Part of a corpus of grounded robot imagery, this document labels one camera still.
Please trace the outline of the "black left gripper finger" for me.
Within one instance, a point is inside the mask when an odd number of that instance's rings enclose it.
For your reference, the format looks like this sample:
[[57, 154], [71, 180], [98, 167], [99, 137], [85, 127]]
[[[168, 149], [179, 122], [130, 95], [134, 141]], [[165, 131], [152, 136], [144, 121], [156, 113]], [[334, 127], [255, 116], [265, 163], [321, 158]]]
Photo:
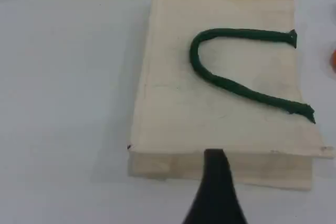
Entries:
[[204, 151], [203, 176], [184, 223], [247, 223], [223, 150]]

